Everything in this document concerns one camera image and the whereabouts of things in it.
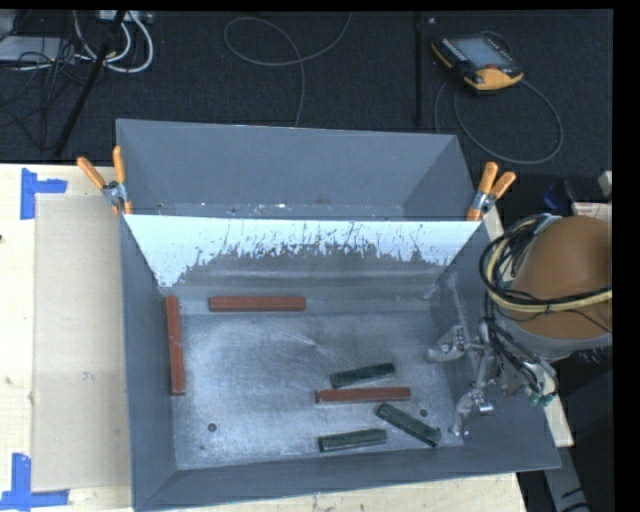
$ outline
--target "yellow device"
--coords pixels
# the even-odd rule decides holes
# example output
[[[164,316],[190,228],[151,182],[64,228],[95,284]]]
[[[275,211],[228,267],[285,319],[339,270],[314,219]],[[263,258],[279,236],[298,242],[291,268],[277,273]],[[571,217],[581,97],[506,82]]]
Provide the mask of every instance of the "yellow device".
[[[479,93],[491,93],[524,77],[520,64],[507,48],[487,34],[443,37],[431,48],[447,68]]]

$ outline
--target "wire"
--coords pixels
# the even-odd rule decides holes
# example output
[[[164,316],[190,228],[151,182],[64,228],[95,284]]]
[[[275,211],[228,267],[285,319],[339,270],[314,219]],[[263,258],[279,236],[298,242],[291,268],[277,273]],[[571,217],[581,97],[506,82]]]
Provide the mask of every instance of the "wire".
[[[497,306],[491,300],[489,294],[485,293],[485,316],[482,320],[487,324],[491,346],[500,355],[507,358],[507,360],[516,369],[516,371],[523,375],[529,382],[530,388],[534,392],[538,393],[539,399],[542,400],[542,403],[546,403],[547,400],[550,400],[555,395],[557,395],[558,391],[560,390],[560,382],[558,381],[555,370],[551,367],[551,365],[549,365],[549,363],[547,363],[547,361],[533,354],[529,349],[527,349],[520,342],[514,339],[513,336],[511,336],[497,324],[494,314],[494,310],[496,308]],[[538,380],[535,372],[525,364],[525,360],[522,357],[518,357],[514,353],[512,353],[509,349],[506,348],[506,345],[515,347],[528,359],[527,362],[529,362],[530,364],[536,364],[540,368],[542,368],[542,371],[553,381],[553,390],[545,394],[543,389],[544,383]]]
[[[498,306],[523,313],[549,314],[598,304],[613,297],[611,286],[554,299],[539,299],[531,294],[524,294],[523,292],[509,290],[500,286],[499,280],[504,275],[504,271],[500,270],[500,266],[509,262],[509,257],[505,256],[509,242],[517,237],[526,237],[528,240],[526,247],[519,249],[521,251],[519,257],[522,258],[524,251],[528,249],[540,229],[548,226],[550,218],[552,216],[546,213],[527,217],[507,230],[504,235],[496,238],[482,252],[480,256],[480,277],[487,287],[487,292],[491,299]]]
[[[578,311],[576,309],[569,309],[567,310],[567,313],[575,313],[577,315],[580,315],[582,317],[584,317],[585,319],[589,320],[589,322],[593,323],[594,325],[600,327],[600,329],[602,329],[603,331],[609,333],[609,334],[613,334],[613,330],[609,329],[606,325],[598,322],[597,320],[591,318],[589,315],[587,315],[584,311]]]
[[[33,9],[27,9],[27,12],[22,14],[22,19],[20,21],[18,21],[18,19],[20,18],[21,14],[16,14],[16,16],[13,18],[13,27],[11,28],[11,32],[9,33],[9,35],[15,35],[18,32],[18,29],[24,24],[25,21],[27,21],[27,18],[32,11]]]
[[[297,127],[300,124],[300,118],[302,116],[302,108],[303,108],[303,104],[304,104],[304,96],[305,96],[305,92],[306,92],[306,78],[305,78],[305,72],[304,72],[303,63],[307,62],[307,61],[309,61],[311,59],[315,59],[316,57],[319,57],[319,56],[327,53],[335,45],[337,45],[338,42],[340,42],[340,40],[344,36],[345,32],[347,31],[347,27],[351,23],[351,18],[352,17],[353,17],[353,12],[349,12],[349,15],[347,16],[347,20],[345,21],[345,24],[342,27],[342,30],[341,30],[340,34],[338,34],[336,39],[331,44],[329,44],[327,47],[323,48],[322,50],[320,50],[318,52],[315,52],[315,53],[313,53],[311,55],[307,55],[306,57],[302,57],[302,55],[300,54],[300,50],[298,49],[296,44],[293,42],[291,37],[289,37],[289,35],[284,30],[282,30],[280,27],[278,27],[275,23],[271,23],[270,21],[264,20],[262,18],[256,18],[256,17],[253,17],[253,16],[241,16],[241,17],[236,18],[234,20],[231,20],[229,23],[227,23],[225,25],[225,27],[224,27],[224,42],[227,45],[227,48],[229,48],[229,50],[231,50],[231,52],[233,52],[234,55],[236,55],[238,58],[240,58],[240,59],[242,59],[242,60],[244,60],[246,62],[249,62],[251,64],[256,64],[258,66],[267,66],[267,67],[284,67],[284,66],[292,66],[292,65],[296,65],[296,64],[300,65],[300,82],[301,82],[301,85],[300,85],[300,99],[298,101],[298,110],[296,112],[296,118],[295,118],[295,122],[294,122],[294,126]],[[229,28],[231,26],[235,25],[236,23],[243,22],[243,21],[255,21],[257,23],[262,23],[262,24],[267,25],[268,27],[271,27],[274,30],[276,30],[291,45],[291,47],[293,48],[293,51],[295,52],[295,54],[297,56],[297,59],[288,60],[288,61],[281,61],[281,62],[269,62],[269,61],[261,61],[261,60],[251,59],[251,58],[243,55],[242,53],[240,53],[229,42],[228,32],[229,32]]]
[[[17,71],[31,71],[32,73],[29,76],[29,79],[26,81],[26,83],[22,86],[22,88],[18,91],[18,93],[16,93],[12,98],[10,99],[5,99],[1,94],[0,94],[0,99],[2,100],[2,103],[0,103],[0,107],[2,107],[12,118],[11,121],[5,122],[3,124],[0,125],[0,127],[6,127],[6,126],[10,126],[12,124],[18,124],[18,126],[20,127],[20,129],[24,132],[24,134],[27,136],[27,138],[33,143],[34,146],[36,146],[40,151],[43,151],[45,149],[48,149],[46,147],[45,141],[47,138],[47,131],[49,128],[49,123],[48,123],[48,115],[47,115],[47,109],[53,104],[53,102],[60,97],[60,95],[62,94],[62,92],[66,89],[67,84],[63,84],[59,90],[57,92],[55,92],[56,89],[56,82],[57,82],[57,77],[58,75],[65,69],[66,66],[69,65],[70,61],[69,61],[69,57],[73,56],[73,49],[72,49],[72,44],[68,41],[65,40],[64,38],[60,39],[60,44],[58,45],[58,52],[56,57],[49,59],[49,56],[41,53],[41,52],[35,52],[35,51],[29,51],[29,52],[24,52],[19,58],[18,58],[18,63],[17,63],[17,67],[13,68]],[[47,60],[48,62],[46,63],[38,63],[35,66],[23,66],[22,65],[22,61],[27,58],[27,57],[32,57],[32,56],[38,56],[41,57],[43,60]],[[36,76],[39,75],[39,73],[37,73],[37,71],[40,70],[47,70],[47,74],[44,77],[44,79],[41,82],[42,88],[40,91],[40,106],[36,109],[31,110],[30,112],[26,113],[26,114],[22,114],[20,116],[18,116],[17,114],[14,113],[14,111],[9,108],[9,105],[14,103],[19,96],[21,96],[28,88],[28,86],[33,82],[34,78]],[[40,133],[39,133],[39,139],[32,135],[29,131],[29,129],[27,128],[27,126],[25,125],[25,123],[23,122],[24,120],[26,120],[27,118],[33,116],[34,114],[37,114],[38,112],[41,113],[41,119],[40,119]]]
[[[74,9],[73,12],[72,12],[72,15],[73,15],[73,21],[74,21],[73,25],[74,25],[74,30],[75,30],[76,36],[78,37],[78,39],[82,43],[82,48],[88,54],[88,56],[87,55],[82,55],[82,54],[76,54],[76,57],[78,59],[81,59],[81,60],[87,60],[87,61],[95,62],[96,59],[98,58],[98,56],[91,49],[91,47],[89,46],[89,43],[84,38],[84,35],[83,35],[83,33],[82,33],[81,29],[80,29],[77,10]],[[127,16],[128,16],[128,19],[133,20],[133,22],[137,25],[138,29],[144,35],[145,42],[146,42],[147,48],[148,48],[147,58],[144,61],[144,63],[142,63],[138,67],[122,67],[122,66],[116,66],[116,65],[113,64],[114,62],[117,62],[117,61],[120,61],[120,60],[124,59],[129,54],[129,52],[130,52],[130,50],[132,48],[131,33],[130,33],[129,29],[126,26],[126,23],[122,22],[120,24],[120,28],[122,29],[122,32],[124,33],[124,36],[125,36],[125,39],[126,39],[125,48],[119,54],[107,57],[105,59],[105,62],[104,62],[104,67],[109,69],[109,70],[111,70],[111,71],[116,71],[118,73],[130,73],[130,74],[131,73],[141,73],[142,71],[145,71],[146,69],[148,69],[149,66],[151,66],[151,63],[153,62],[154,52],[155,52],[154,45],[153,45],[153,39],[151,38],[151,34],[147,30],[147,27],[145,27],[144,23],[142,23],[142,21],[140,21],[140,17],[137,14],[132,14],[131,11],[129,11]]]
[[[440,127],[439,127],[439,121],[438,121],[438,104],[440,103],[440,97],[442,96],[442,93],[443,93],[445,87],[447,86],[447,84],[449,82],[450,82],[450,80],[446,80],[445,82],[443,82],[443,84],[440,86],[440,89],[438,90],[438,93],[436,94],[436,99],[435,99],[435,103],[434,103],[434,124],[435,124],[436,133],[440,133]],[[553,105],[551,105],[551,102],[546,98],[546,96],[544,96],[542,94],[542,92],[540,92],[531,83],[529,83],[526,80],[521,80],[518,83],[520,83],[520,84],[524,85],[525,87],[529,88],[531,91],[533,91],[536,95],[538,95],[542,99],[542,101],[545,103],[545,105],[549,108],[549,110],[553,114],[553,117],[554,117],[554,119],[556,121],[556,124],[558,126],[558,142],[556,143],[556,145],[553,148],[553,150],[547,156],[545,156],[543,158],[539,158],[539,159],[533,159],[533,160],[521,160],[521,159],[512,158],[510,156],[502,155],[500,153],[497,153],[497,152],[493,151],[492,149],[490,149],[489,147],[487,147],[484,144],[482,144],[471,133],[469,128],[467,128],[467,125],[464,123],[464,121],[462,120],[462,117],[460,115],[460,109],[458,107],[458,96],[459,96],[460,90],[462,90],[464,88],[464,86],[462,84],[460,84],[460,85],[458,85],[458,87],[456,87],[456,89],[454,91],[454,94],[453,94],[453,111],[454,111],[454,114],[456,116],[456,120],[458,121],[458,124],[460,125],[460,127],[462,128],[464,133],[467,135],[467,137],[469,137],[469,139],[471,139],[471,141],[476,146],[478,146],[480,149],[482,149],[483,151],[489,153],[490,155],[492,155],[495,158],[498,158],[500,160],[504,160],[505,162],[509,162],[509,163],[512,163],[512,164],[519,164],[519,165],[537,165],[537,164],[541,164],[541,163],[544,163],[544,162],[548,162],[549,160],[551,160],[553,157],[555,157],[558,154],[558,152],[560,151],[560,148],[564,144],[564,128],[562,127],[562,120],[560,119],[560,116],[559,116],[558,112],[556,111],[556,109],[553,108]]]

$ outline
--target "dark floor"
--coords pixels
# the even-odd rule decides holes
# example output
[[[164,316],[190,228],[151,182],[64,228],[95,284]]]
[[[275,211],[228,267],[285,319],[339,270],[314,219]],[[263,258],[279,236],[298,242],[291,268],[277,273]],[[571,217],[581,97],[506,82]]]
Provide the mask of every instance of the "dark floor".
[[[603,199],[597,180],[612,168],[612,9],[425,11],[418,24],[411,11],[154,14],[145,25],[154,46],[150,67],[140,73],[102,70],[88,90],[90,62],[70,59],[39,71],[0,64],[0,161],[72,163],[84,155],[110,164],[118,118],[440,131],[458,135],[475,185],[487,160],[517,173],[497,203],[505,226],[548,209],[545,194],[563,181],[575,199]],[[77,16],[84,40],[97,52],[109,24],[97,22],[93,10]],[[128,25],[132,51],[117,64],[140,66],[148,47],[143,32]],[[423,52],[418,67],[416,27]],[[524,83],[474,95],[428,45],[439,35],[483,31],[510,47]],[[20,10],[15,33],[67,40],[71,11]],[[118,50],[125,42],[122,33],[106,41]],[[86,101],[78,103],[83,91]],[[597,381],[611,362],[602,355],[562,362],[561,396],[568,399]],[[610,383],[604,387],[602,400],[611,400]],[[593,407],[588,400],[575,403],[587,412]],[[567,405],[570,422],[577,407]],[[591,509],[613,510],[612,415],[595,426],[585,427],[583,419],[573,423],[572,453]],[[552,510],[540,475],[521,478],[530,510]]]

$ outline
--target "gray tray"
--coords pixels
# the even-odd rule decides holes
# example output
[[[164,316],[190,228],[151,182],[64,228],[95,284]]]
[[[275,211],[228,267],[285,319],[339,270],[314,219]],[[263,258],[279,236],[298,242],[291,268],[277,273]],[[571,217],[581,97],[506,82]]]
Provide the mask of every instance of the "gray tray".
[[[447,430],[475,360],[424,355],[452,325],[477,334],[489,242],[463,220],[474,191],[454,136],[119,120],[117,140],[134,205],[120,239],[137,510],[559,466],[524,399],[494,393],[469,439]],[[168,294],[184,396],[169,393]],[[213,295],[302,295],[307,308],[211,313]],[[331,373],[385,362],[396,372],[367,385],[411,387],[395,405],[440,428],[437,447],[378,404],[315,403]],[[318,449],[369,428],[387,443]]]

